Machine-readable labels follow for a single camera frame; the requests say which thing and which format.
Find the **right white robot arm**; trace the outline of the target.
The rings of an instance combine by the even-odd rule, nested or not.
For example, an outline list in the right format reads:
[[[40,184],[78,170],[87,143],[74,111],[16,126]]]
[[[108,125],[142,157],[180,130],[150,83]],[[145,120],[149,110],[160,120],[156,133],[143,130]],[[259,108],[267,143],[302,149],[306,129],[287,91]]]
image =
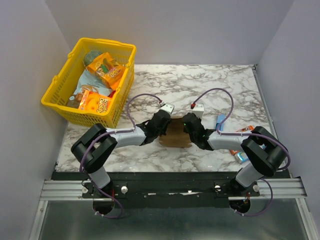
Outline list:
[[[287,148],[275,139],[264,127],[252,131],[219,132],[207,129],[194,114],[182,117],[183,131],[189,134],[192,143],[202,150],[234,150],[244,152],[249,163],[241,168],[230,181],[230,191],[241,196],[254,182],[263,177],[273,177],[285,159]]]

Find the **brown cardboard paper box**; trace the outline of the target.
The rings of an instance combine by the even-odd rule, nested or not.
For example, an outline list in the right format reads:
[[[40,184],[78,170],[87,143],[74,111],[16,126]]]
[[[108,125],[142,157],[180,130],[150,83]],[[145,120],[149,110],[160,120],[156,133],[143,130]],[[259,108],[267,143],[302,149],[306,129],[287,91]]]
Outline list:
[[[169,148],[190,148],[192,146],[189,134],[184,132],[184,123],[181,116],[171,118],[165,135],[159,137],[159,143]]]

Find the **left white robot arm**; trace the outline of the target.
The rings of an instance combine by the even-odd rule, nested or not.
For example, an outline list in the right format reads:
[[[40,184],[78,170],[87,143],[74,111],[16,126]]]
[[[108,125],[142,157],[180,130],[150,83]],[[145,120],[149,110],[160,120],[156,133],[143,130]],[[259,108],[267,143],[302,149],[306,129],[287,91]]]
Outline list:
[[[79,170],[86,172],[95,183],[93,191],[101,198],[111,191],[111,178],[104,164],[113,150],[127,146],[143,146],[165,135],[171,121],[171,113],[160,109],[150,120],[134,128],[105,128],[97,123],[71,147],[71,152],[80,163]]]

